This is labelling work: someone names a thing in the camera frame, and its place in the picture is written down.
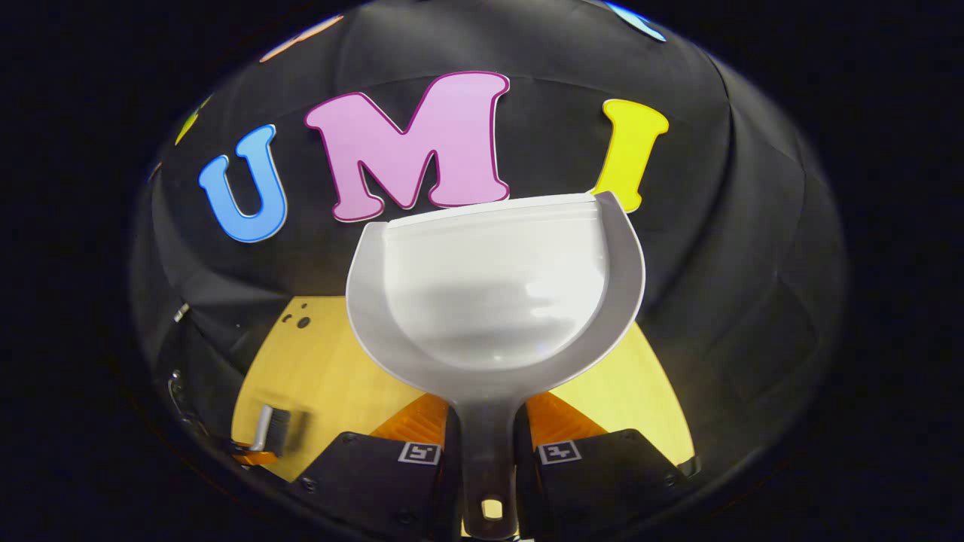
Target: pink letter m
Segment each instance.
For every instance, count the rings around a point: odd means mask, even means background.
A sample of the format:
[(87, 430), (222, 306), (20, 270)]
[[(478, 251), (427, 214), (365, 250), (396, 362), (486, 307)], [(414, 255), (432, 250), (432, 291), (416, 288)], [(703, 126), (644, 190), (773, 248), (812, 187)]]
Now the pink letter m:
[(495, 165), (495, 102), (509, 79), (487, 71), (439, 77), (428, 86), (404, 132), (368, 96), (332, 98), (305, 116), (321, 133), (335, 179), (335, 218), (358, 222), (385, 210), (365, 186), (362, 168), (404, 209), (415, 206), (434, 155), (439, 181), (429, 201), (439, 207), (504, 200), (509, 187)]

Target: dustpan scoop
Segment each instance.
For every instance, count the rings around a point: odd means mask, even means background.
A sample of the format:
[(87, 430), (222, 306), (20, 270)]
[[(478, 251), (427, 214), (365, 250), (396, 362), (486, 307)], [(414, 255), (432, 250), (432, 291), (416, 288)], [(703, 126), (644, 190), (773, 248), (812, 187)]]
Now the dustpan scoop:
[(349, 321), (376, 364), (455, 409), (470, 535), (516, 531), (516, 413), (616, 345), (644, 281), (639, 240), (609, 192), (365, 226), (348, 274)]

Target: black background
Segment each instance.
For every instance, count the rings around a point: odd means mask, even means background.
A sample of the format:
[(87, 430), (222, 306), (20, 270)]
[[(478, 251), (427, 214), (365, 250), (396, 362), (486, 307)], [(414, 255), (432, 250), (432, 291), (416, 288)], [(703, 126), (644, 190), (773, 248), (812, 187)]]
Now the black background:
[[(839, 362), (812, 411), (653, 539), (951, 540), (964, 530), (951, 426), (964, 389), (951, 344), (962, 4), (624, 4), (790, 112), (822, 153), (854, 267)], [(350, 5), (48, 2), (5, 13), (14, 273), (0, 539), (324, 539), (218, 474), (160, 410), (126, 312), (125, 265), (135, 191), (174, 124), (232, 70)]]

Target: letter u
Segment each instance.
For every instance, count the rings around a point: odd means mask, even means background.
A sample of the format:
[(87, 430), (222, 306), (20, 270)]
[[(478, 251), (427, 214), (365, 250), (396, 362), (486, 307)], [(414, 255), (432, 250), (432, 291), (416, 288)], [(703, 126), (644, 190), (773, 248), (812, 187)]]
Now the letter u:
[(201, 170), (199, 184), (207, 193), (211, 210), (221, 228), (231, 238), (243, 243), (256, 243), (271, 237), (287, 216), (287, 199), (278, 179), (275, 160), (268, 144), (275, 137), (275, 126), (266, 124), (241, 138), (235, 153), (248, 162), (254, 186), (261, 198), (261, 209), (246, 215), (238, 208), (228, 184), (228, 157), (218, 156)]

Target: handle hole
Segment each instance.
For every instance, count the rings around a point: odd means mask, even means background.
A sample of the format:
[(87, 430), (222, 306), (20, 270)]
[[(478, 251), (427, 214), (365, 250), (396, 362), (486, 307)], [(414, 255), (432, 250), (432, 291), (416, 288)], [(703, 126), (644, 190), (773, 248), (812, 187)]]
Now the handle hole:
[(497, 522), (502, 519), (502, 501), (495, 499), (485, 499), (482, 501), (482, 517)]

